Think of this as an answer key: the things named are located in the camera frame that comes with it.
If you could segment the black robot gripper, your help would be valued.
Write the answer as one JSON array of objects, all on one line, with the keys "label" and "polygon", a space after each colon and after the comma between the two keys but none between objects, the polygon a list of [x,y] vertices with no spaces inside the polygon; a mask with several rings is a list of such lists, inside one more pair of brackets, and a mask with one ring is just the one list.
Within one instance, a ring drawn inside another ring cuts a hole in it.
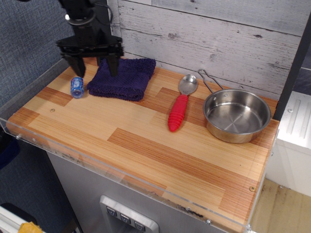
[{"label": "black robot gripper", "polygon": [[[61,56],[68,58],[68,63],[78,77],[83,78],[86,67],[83,57],[103,57],[105,50],[100,44],[100,22],[96,3],[98,0],[61,0],[65,9],[66,22],[72,27],[74,35],[58,40]],[[124,55],[122,39],[114,36],[116,55],[106,57],[106,62],[112,77],[117,76],[119,59]]]}]

